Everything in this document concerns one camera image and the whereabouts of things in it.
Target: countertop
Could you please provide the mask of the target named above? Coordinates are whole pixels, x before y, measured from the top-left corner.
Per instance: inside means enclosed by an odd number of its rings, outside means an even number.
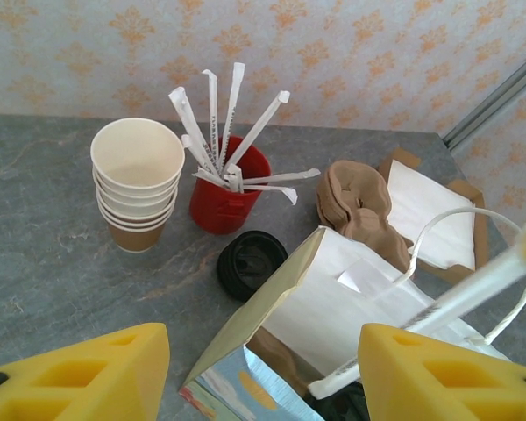
[[[89,145],[109,121],[0,116],[0,365],[144,322],[167,326],[171,361],[160,420],[203,419],[177,389],[205,347],[239,306],[215,275],[233,239],[198,228],[188,215],[195,163],[187,158],[179,197],[160,243],[147,253],[119,250],[96,207]],[[168,126],[183,133],[177,123]],[[208,126],[202,126],[206,133]],[[249,126],[237,125],[236,134]],[[269,126],[256,145],[275,172],[325,170],[349,159],[377,166],[397,146],[423,159],[419,170],[447,183],[463,175],[434,133]],[[291,253],[317,227],[317,178],[293,183],[296,206],[264,192],[242,231],[262,229]],[[492,255],[505,243],[490,225]],[[449,285],[422,271],[432,296]],[[488,332],[512,309],[517,283],[466,320]],[[494,342],[526,365],[526,308]]]

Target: white rope handle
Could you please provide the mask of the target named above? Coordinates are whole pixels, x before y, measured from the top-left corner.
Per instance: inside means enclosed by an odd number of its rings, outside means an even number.
[[[427,232],[430,231],[430,229],[434,225],[438,224],[443,219],[448,218],[450,215],[455,215],[457,213],[469,213],[469,212],[480,213],[480,214],[483,214],[483,215],[487,215],[488,217],[491,217],[491,218],[499,219],[504,224],[510,226],[515,231],[519,232],[521,236],[526,232],[526,225],[524,226],[524,229],[521,230],[520,227],[517,224],[515,224],[514,222],[512,222],[510,219],[508,219],[507,217],[501,215],[500,213],[494,212],[492,210],[481,209],[481,208],[470,208],[470,207],[448,210],[447,212],[441,213],[440,215],[438,215],[435,218],[433,218],[423,228],[423,230],[421,231],[421,233],[417,237],[415,245],[413,246],[413,253],[411,254],[411,261],[409,262],[409,269],[403,275],[398,277],[392,283],[392,286],[389,289],[387,289],[387,291],[385,291],[385,292],[388,292],[389,290],[391,290],[391,288],[395,288],[398,285],[400,285],[401,283],[407,281],[411,277],[411,275],[415,273],[417,257],[419,255],[419,248],[421,247],[421,244],[423,243],[425,235],[427,234]],[[474,345],[477,345],[477,346],[480,346],[480,345],[491,345],[491,343],[495,340],[495,338],[497,336],[499,336],[502,333],[502,331],[504,331],[508,327],[508,325],[510,325],[510,323],[516,318],[516,316],[518,316],[518,313],[520,313],[520,310],[522,310],[522,308],[524,307],[525,304],[526,304],[526,288],[524,289],[524,291],[523,291],[523,293],[522,293],[522,295],[520,297],[520,300],[516,304],[515,308],[512,309],[512,311],[507,316],[505,316],[504,319],[501,322],[499,322],[497,324],[497,326],[490,333],[485,335],[485,337],[480,337],[480,338],[479,337],[471,337],[471,338],[467,338],[467,339],[469,339]]]

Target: red plastic cup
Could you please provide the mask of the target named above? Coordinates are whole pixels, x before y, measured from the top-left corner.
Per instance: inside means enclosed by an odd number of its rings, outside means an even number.
[[[243,139],[230,136],[226,160],[234,153]],[[250,146],[238,162],[244,178],[271,175],[269,161],[255,146]],[[191,217],[206,232],[230,234],[244,224],[249,212],[261,194],[259,190],[234,193],[211,182],[196,180],[195,190],[189,203]]]

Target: cup lid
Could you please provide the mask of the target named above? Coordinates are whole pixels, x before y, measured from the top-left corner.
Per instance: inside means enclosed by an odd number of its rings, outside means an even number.
[[[220,253],[217,278],[228,294],[246,302],[287,257],[284,246],[271,234],[244,232]]]

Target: wall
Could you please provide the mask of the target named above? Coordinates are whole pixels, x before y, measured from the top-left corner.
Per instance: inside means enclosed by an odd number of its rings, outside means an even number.
[[[465,141],[455,158],[483,190],[487,207],[522,226],[526,221],[526,90]],[[515,233],[497,223],[508,243]]]
[[[526,60],[526,0],[0,0],[0,112],[176,118],[184,85],[238,121],[448,132]]]

